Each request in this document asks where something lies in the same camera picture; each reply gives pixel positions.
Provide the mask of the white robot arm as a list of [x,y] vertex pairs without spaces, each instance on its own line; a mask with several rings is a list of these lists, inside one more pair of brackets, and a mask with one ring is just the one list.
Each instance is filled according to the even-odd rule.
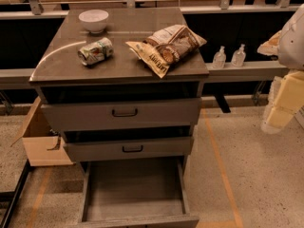
[[280,31],[277,56],[289,73],[283,78],[274,77],[271,84],[261,124],[268,134],[281,131],[304,106],[304,5]]

